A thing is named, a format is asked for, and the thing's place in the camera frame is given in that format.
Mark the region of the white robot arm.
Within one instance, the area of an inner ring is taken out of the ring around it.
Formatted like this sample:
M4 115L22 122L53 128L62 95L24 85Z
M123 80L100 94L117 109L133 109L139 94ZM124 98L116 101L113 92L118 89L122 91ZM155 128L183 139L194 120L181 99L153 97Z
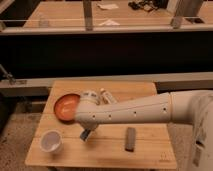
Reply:
M186 171L213 171L213 90L167 92L99 105L94 91L85 91L75 120L85 129L100 124L181 123L193 126Z

